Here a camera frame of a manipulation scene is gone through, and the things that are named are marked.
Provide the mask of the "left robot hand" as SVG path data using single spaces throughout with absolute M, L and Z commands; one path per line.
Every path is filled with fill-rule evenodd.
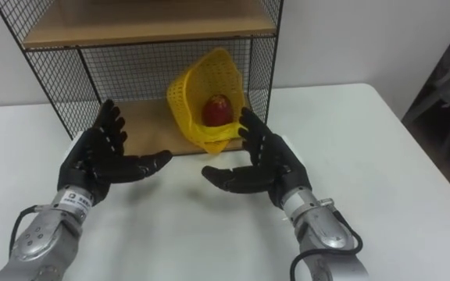
M 126 155 L 124 125 L 119 107 L 113 100 L 106 100 L 92 127 L 81 134 L 60 166 L 57 190 L 79 187 L 92 195 L 96 205 L 106 198 L 111 185 L 150 177 L 173 158 L 169 150 L 151 155 Z

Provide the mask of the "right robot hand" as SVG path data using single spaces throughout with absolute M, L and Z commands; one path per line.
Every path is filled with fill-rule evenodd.
M 242 147 L 252 164 L 232 169 L 203 167 L 202 175 L 212 185 L 234 194 L 267 192 L 278 208 L 289 192 L 312 189 L 305 166 L 280 135 L 249 108 L 241 110 L 239 123 Z

